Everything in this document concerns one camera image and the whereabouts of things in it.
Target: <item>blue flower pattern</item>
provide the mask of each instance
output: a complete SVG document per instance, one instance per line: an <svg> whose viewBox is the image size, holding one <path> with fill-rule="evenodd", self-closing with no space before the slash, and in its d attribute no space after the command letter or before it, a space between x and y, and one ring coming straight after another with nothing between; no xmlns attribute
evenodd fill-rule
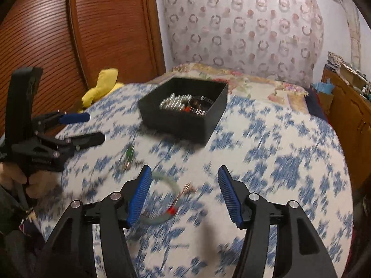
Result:
<svg viewBox="0 0 371 278"><path fill-rule="evenodd" d="M245 231L231 223L217 181L226 165L233 179L267 200L295 199L312 221L341 276L352 237L351 188L344 155L332 127L288 108L230 95L227 108L205 147L148 130L141 125L137 101L156 85L129 84L88 109L91 120L67 126L59 137L102 131L103 145L78 152L55 174L59 186L37 207L47 239L74 199L102 200L137 177L140 168L122 173L118 161L134 142L137 158L152 171L172 176L180 187L198 188L184 197L175 217L159 226L140 222L125 230L140 278L231 277ZM164 212L174 195L152 183L143 212ZM277 227L271 226L264 277L271 277ZM98 277L105 277L99 226L93 227Z"/></svg>

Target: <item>black box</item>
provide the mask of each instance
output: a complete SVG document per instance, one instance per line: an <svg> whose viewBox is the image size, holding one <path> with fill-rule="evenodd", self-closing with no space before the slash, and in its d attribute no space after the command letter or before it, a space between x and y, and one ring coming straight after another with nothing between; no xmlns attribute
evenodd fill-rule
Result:
<svg viewBox="0 0 371 278"><path fill-rule="evenodd" d="M202 116L160 108L162 100L172 93L205 96L214 104ZM138 107L143 124L150 129L206 145L226 109L227 95L227 83L174 77L140 99Z"/></svg>

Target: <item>bedsheet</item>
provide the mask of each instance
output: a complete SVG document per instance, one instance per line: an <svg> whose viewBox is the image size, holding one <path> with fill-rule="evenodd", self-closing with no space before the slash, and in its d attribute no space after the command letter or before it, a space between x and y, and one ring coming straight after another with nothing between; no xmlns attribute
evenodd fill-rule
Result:
<svg viewBox="0 0 371 278"><path fill-rule="evenodd" d="M294 111L309 114L305 96L307 91L298 85L242 74L230 69L216 69L211 66L188 63L174 67L170 72L149 83L161 84L172 77L200 78L228 83L229 93L288 107Z"/></svg>
<svg viewBox="0 0 371 278"><path fill-rule="evenodd" d="M229 95L227 108L205 147L141 126L137 101L156 85L129 84L88 109L91 119L67 126L59 137L102 131L103 145L78 152L66 162L59 187L39 202L36 214L47 239L71 201L102 200L138 176L123 174L118 161L133 141L137 158L153 171L192 182L174 218L160 226L135 224L125 230L139 277L232 277L245 231L229 218L217 182L226 165L234 179L268 201L297 200L323 240L340 277L352 237L352 196L339 140L321 119L247 97ZM152 183L144 212L164 212L173 195ZM271 227L264 277L272 276L277 229ZM99 226L93 227L98 277L105 277Z"/></svg>

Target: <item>slatted wooden panel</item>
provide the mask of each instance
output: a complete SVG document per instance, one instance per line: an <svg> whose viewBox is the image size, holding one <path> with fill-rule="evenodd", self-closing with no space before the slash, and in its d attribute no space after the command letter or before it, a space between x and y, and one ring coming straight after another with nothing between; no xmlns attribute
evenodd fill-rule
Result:
<svg viewBox="0 0 371 278"><path fill-rule="evenodd" d="M0 26L0 133L10 76L20 66L44 68L34 114L69 110L81 99L87 86L74 55L66 0L17 0Z"/></svg>
<svg viewBox="0 0 371 278"><path fill-rule="evenodd" d="M145 0L75 0L71 5L74 2L77 48L90 85L105 68L117 68L118 80L125 83L157 76Z"/></svg>

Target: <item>stuffed animal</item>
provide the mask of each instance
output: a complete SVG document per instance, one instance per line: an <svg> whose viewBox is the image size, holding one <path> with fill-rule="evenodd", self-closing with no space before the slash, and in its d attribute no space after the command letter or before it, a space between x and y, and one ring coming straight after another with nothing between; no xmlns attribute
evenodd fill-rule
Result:
<svg viewBox="0 0 371 278"><path fill-rule="evenodd" d="M96 87L88 90L82 97L82 107L87 108L107 94L121 88L124 84L116 83L117 69L106 69L99 72Z"/></svg>

